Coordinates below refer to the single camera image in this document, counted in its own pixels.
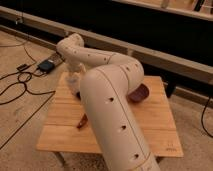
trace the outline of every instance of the power adapter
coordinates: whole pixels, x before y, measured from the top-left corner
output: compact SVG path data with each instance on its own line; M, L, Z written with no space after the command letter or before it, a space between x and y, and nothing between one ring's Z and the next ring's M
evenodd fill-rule
M38 69L42 72L50 73L55 67L64 62L64 59L58 53L53 53L49 58L42 61L38 65Z
M53 61L46 59L38 65L38 69L45 73L50 73L55 68Z

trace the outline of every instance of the cable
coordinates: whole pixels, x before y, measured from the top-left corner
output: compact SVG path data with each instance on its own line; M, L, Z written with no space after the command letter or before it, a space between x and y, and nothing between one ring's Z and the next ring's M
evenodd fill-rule
M5 88L5 89L0 93L0 96L1 96L2 94L4 94L4 92L6 92L10 87L12 87L12 86L14 86L14 85L16 85L16 84L22 84L22 85L24 85L24 91L23 91L20 95L16 96L15 98L13 98L13 99L11 99L11 100L8 100L8 101L5 101L5 102L0 102L0 105L5 105L5 104L11 103L11 102L17 100L18 98L20 98L21 96L23 96L24 93L27 91L27 85L26 85L26 83L24 83L24 82L15 82L15 83L13 83L13 84L10 84L7 88Z
M19 72L14 72L14 73L11 73L11 74L8 74L8 75L5 75L5 76L1 77L1 78L0 78L0 81L3 80L3 79L5 79L5 78L7 78L7 77L9 77L9 76L18 74L18 75L17 75L17 82L10 84L10 85L7 86L2 92L0 92L0 97L1 97L9 88L13 87L14 85L19 85L19 84L21 84L21 85L24 86L24 90L22 91L22 93L21 93L20 95L14 97L13 99L8 100L8 101L5 101L5 102L0 102L0 105L5 105L5 104L11 103L11 102L17 100L18 98L22 97L26 92L28 92L28 93L31 94L31 95L43 95L43 94L52 93L52 91L51 91L51 92L44 92L44 93L33 93L33 92L31 92L31 91L28 90L27 82L29 82L29 81L32 79L33 76L35 76L35 77L41 77L41 76L45 75L45 73L42 73L42 74L40 74L40 75L37 75L37 74L35 74L35 71L34 71L34 72L29 72L29 71L27 71L27 72L20 72L20 71L19 71Z
M0 150L7 145L7 143L23 128L27 122L52 98L52 96L55 94L55 91L51 91L49 94L51 94L42 104L39 106L38 109L36 109L30 117L18 128L15 130L15 132L0 146Z
M206 134L207 134L209 137L213 138L213 134L211 134L211 133L206 129L206 127L205 127L205 125L204 125L204 115L205 115L205 111L206 111L206 108L207 108L208 105L209 105L210 100L211 100L211 96L208 98L208 100L207 100L207 102L206 102L206 104L205 104L205 107L204 107L204 109L203 109L203 112L202 112L202 114L201 114L201 125L202 125L204 131L206 132Z

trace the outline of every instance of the robot arm segment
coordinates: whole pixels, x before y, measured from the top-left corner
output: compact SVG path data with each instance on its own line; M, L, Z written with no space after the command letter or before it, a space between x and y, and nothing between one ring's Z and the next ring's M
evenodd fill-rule
M112 171L159 171L126 100L126 95L142 83L140 62L115 52L83 48L76 41L78 36L62 40L57 50L69 58L68 62L95 67L82 78L80 93L107 166Z

